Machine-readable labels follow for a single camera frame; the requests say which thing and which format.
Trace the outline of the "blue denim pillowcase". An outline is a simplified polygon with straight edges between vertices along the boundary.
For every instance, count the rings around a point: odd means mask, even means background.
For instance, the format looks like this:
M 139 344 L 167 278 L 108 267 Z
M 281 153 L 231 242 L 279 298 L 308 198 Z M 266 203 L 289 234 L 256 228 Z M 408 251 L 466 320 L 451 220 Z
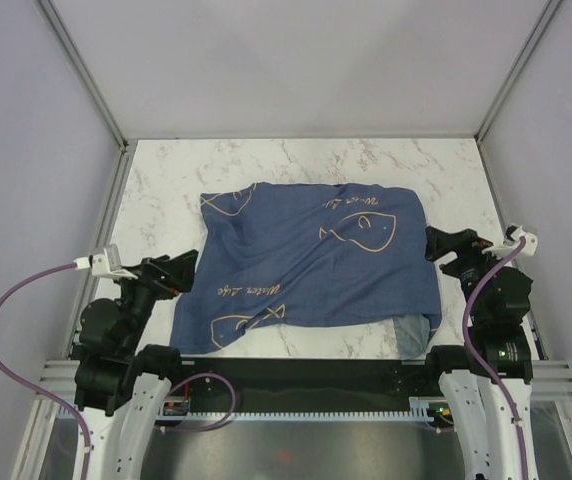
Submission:
M 388 321 L 402 359 L 426 351 L 442 307 L 414 191 L 255 183 L 204 193 L 200 209 L 207 235 L 175 307 L 173 347 L 210 354 L 256 328 Z

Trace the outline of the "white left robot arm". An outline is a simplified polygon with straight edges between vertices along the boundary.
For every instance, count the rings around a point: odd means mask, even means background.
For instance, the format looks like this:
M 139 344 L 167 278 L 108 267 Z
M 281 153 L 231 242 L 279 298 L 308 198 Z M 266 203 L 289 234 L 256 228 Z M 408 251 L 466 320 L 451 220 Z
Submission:
M 79 430 L 75 479 L 117 477 L 121 430 L 140 376 L 150 375 L 150 383 L 163 394 L 182 388 L 185 372 L 177 349 L 163 345 L 136 349 L 155 304 L 191 290 L 197 259 L 198 252 L 190 250 L 124 266 L 118 248 L 109 245 L 74 261 L 77 270 L 88 270 L 120 288 L 118 298 L 96 299 L 84 307 L 71 352 L 79 362 L 74 376 Z

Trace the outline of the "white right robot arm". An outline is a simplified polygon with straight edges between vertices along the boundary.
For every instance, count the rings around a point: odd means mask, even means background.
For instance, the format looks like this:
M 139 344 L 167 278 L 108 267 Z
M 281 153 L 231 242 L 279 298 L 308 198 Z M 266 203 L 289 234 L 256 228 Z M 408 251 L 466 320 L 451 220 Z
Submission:
M 533 362 L 523 327 L 533 281 L 511 263 L 533 256 L 538 238 L 517 225 L 499 245 L 471 229 L 449 233 L 429 226 L 425 233 L 427 261 L 455 256 L 439 269 L 459 281 L 466 304 L 464 344 L 431 348 L 424 385 L 446 398 L 466 478 L 535 479 Z

